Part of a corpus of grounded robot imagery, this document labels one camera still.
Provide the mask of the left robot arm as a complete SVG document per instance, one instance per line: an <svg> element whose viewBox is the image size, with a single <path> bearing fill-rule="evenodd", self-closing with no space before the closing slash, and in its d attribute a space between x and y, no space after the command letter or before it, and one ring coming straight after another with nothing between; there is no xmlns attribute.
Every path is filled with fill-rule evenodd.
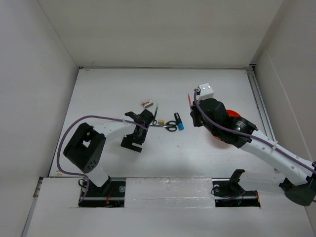
<svg viewBox="0 0 316 237"><path fill-rule="evenodd" d="M75 130L63 155L87 176L93 190L104 196L111 185L110 176L99 165L104 146L120 138L121 147L140 153L154 118L152 112L144 109L138 115L127 112L123 119L104 117L108 122L95 126L84 122Z"/></svg>

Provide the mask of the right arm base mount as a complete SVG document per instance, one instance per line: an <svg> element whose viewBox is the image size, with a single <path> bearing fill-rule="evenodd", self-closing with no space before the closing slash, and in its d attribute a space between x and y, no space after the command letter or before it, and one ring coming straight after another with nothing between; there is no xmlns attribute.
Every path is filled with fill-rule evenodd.
<svg viewBox="0 0 316 237"><path fill-rule="evenodd" d="M240 177L245 172L237 169L230 178L212 179L211 194L215 207L261 207L258 192L245 191L240 185Z"/></svg>

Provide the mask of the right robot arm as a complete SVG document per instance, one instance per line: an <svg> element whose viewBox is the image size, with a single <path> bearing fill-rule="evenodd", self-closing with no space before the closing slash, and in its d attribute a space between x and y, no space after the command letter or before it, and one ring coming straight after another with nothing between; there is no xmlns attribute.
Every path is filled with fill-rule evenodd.
<svg viewBox="0 0 316 237"><path fill-rule="evenodd" d="M190 104L195 127L205 127L220 141L250 153L278 171L278 174L252 173L244 169L233 172L228 181L215 185L213 193L226 200L235 199L251 190L282 193L290 201L309 206L316 198L316 164L301 158L273 142L252 122L232 117L216 99Z"/></svg>

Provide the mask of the tan eraser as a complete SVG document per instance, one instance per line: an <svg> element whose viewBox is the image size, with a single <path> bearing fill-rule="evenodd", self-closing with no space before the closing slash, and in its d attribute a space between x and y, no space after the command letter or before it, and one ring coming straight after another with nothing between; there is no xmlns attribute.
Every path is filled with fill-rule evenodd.
<svg viewBox="0 0 316 237"><path fill-rule="evenodd" d="M163 125L164 123L165 123L164 120L162 120L162 119L159 119L159 120L158 120L158 124Z"/></svg>

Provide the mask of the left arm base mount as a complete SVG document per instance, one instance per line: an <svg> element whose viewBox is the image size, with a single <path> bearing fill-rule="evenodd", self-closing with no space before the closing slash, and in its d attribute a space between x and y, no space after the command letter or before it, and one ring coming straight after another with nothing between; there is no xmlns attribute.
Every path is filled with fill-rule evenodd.
<svg viewBox="0 0 316 237"><path fill-rule="evenodd" d="M86 192L87 181L80 179L79 207L104 207L104 208L123 208L125 202L126 179L115 178L105 188L105 192L90 182L86 196L81 201Z"/></svg>

